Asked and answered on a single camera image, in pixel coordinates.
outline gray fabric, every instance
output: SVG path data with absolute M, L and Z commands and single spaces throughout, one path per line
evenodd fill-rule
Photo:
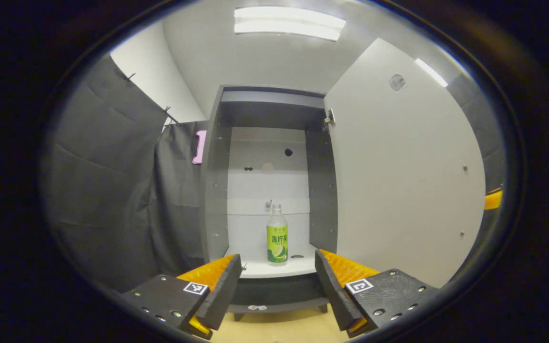
M 162 109 L 106 56 L 71 94 L 46 161 L 52 228 L 79 267 L 121 293 L 159 273 L 148 191 Z
M 206 121 L 167 126 L 155 147 L 150 221 L 155 256 L 163 273 L 177 275 L 204 263 L 199 210 L 201 165 L 196 132 Z

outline white ceiling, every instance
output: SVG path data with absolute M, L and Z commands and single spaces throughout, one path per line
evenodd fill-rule
M 234 9 L 274 5 L 346 20 L 336 42 L 278 33 L 235 35 Z M 327 93 L 377 38 L 421 57 L 447 81 L 458 74 L 439 48 L 374 4 L 353 0 L 200 0 L 164 21 L 173 59 L 206 117 L 223 84 L 274 85 Z

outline plastic bottle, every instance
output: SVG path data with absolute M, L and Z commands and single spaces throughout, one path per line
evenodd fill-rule
M 268 263 L 270 265 L 287 264 L 287 220 L 281 214 L 281 205 L 273 204 L 273 212 L 266 224 L 268 239 Z

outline ceiling light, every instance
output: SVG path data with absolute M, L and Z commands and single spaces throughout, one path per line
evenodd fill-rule
M 440 74 L 438 74 L 435 70 L 433 70 L 433 68 L 427 65 L 427 63 L 425 63 L 423 60 L 417 59 L 414 62 L 416 62 L 416 64 L 418 64 L 419 67 L 425 70 L 427 74 L 431 75 L 431 77 L 434 80 L 436 80 L 440 85 L 442 85 L 442 87 L 446 87 L 448 85 L 448 82 L 446 82 L 446 80 L 444 80 L 444 78 L 440 76 Z
M 235 33 L 294 33 L 337 41 L 345 20 L 305 9 L 256 6 L 234 10 Z

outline open cabinet door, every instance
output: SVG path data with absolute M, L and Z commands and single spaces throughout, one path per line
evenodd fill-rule
M 396 92 L 395 74 L 406 86 Z M 377 39 L 325 97 L 338 190 L 338 254 L 441 287 L 484 211 L 477 140 L 445 87 Z

